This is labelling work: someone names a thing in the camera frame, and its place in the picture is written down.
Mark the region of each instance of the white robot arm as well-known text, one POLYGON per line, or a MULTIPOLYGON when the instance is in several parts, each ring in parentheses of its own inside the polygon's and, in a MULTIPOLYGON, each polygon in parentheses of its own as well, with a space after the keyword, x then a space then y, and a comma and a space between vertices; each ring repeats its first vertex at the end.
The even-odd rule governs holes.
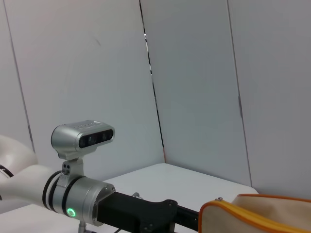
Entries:
POLYGON ((35 153, 15 139, 0 135, 0 180, 38 163, 35 153))
POLYGON ((198 231, 198 213, 178 206, 174 200, 149 202, 84 176, 82 157, 112 142, 114 136, 113 127, 93 120, 56 127, 52 147, 65 159, 57 172, 34 165, 37 160, 31 150, 0 137, 0 165, 3 174, 10 177, 0 179, 0 198, 22 199, 75 218, 82 233, 87 232, 86 223, 108 224, 132 233, 170 233, 175 223, 198 231))

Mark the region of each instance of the black bracket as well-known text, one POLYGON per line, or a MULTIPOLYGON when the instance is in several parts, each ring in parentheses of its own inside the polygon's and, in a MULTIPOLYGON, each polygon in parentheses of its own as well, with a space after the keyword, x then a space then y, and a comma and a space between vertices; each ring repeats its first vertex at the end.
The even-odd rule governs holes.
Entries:
POLYGON ((131 233, 173 233, 175 223, 198 231, 198 213, 174 200, 150 202, 118 192, 99 203, 97 220, 131 233))

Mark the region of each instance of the beige bag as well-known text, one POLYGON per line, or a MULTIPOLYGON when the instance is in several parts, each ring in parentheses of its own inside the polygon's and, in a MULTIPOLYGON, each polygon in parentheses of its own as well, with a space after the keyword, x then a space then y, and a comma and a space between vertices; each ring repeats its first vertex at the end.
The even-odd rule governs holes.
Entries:
POLYGON ((199 233, 310 233, 311 200, 259 194, 204 204, 199 233))

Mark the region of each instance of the white table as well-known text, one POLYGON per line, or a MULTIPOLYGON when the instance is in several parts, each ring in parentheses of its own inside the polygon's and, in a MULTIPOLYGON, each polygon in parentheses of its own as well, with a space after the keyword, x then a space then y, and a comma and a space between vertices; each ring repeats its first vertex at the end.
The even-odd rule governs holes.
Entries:
MULTIPOLYGON (((232 201, 240 193, 257 193, 245 185, 168 164, 150 166, 106 182, 113 184, 120 193, 132 195, 139 192, 142 198, 149 201, 173 199, 179 205, 195 211, 218 197, 232 201)), ((77 233, 78 224, 76 219, 35 205, 0 215, 1 233, 77 233)), ((88 224, 87 228, 97 233, 113 233, 117 230, 108 225, 94 227, 88 224)), ((175 231, 194 232, 179 225, 176 225, 175 231)))

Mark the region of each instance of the depth camera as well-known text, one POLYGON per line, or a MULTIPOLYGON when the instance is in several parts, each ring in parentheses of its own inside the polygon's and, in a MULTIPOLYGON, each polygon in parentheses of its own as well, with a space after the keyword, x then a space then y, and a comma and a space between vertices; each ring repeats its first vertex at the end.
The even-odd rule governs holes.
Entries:
POLYGON ((51 136, 52 147, 61 159, 72 160, 92 153, 112 142, 115 129, 100 121, 86 120, 57 126, 51 136))

